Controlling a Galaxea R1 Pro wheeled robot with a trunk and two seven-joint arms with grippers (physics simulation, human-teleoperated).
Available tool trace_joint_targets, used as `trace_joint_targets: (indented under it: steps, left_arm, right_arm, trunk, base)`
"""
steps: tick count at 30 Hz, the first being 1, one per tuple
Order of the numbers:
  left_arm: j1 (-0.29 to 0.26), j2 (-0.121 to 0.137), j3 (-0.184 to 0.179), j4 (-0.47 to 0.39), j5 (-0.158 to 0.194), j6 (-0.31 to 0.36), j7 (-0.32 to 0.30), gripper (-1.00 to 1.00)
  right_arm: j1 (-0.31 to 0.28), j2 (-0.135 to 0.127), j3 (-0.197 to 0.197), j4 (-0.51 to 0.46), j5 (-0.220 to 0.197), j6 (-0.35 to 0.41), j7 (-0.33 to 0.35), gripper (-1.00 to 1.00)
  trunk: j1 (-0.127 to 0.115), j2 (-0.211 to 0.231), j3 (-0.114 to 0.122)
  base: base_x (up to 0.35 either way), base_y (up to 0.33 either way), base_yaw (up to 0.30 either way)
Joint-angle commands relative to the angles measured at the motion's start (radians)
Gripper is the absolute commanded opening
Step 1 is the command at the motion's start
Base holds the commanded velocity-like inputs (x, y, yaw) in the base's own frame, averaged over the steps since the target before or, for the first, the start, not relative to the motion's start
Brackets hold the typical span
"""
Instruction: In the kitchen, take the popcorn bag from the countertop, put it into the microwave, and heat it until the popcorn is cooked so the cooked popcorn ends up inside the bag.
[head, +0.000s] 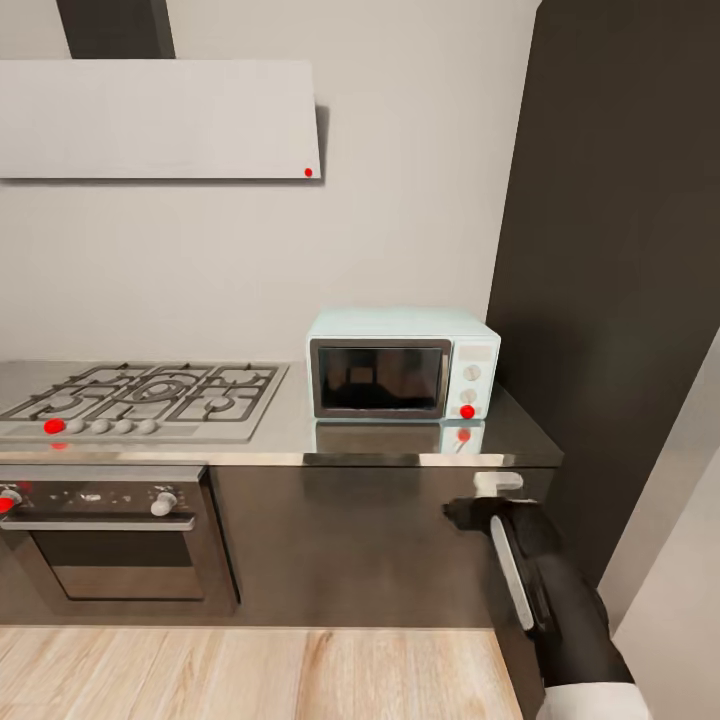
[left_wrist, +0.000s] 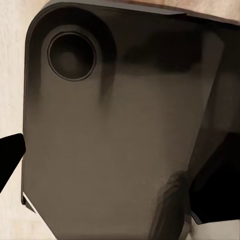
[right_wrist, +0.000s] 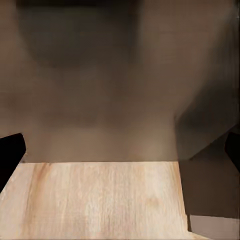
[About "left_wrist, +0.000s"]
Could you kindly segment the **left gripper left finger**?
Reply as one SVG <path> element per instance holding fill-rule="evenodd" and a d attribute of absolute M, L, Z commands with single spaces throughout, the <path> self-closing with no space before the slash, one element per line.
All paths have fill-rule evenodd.
<path fill-rule="evenodd" d="M 0 193 L 26 152 L 21 133 L 0 138 Z"/>

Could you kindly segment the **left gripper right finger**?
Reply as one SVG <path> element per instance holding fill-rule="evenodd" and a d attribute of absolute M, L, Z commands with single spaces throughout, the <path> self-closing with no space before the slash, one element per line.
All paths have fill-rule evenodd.
<path fill-rule="evenodd" d="M 228 133 L 224 151 L 240 173 L 240 135 Z"/>

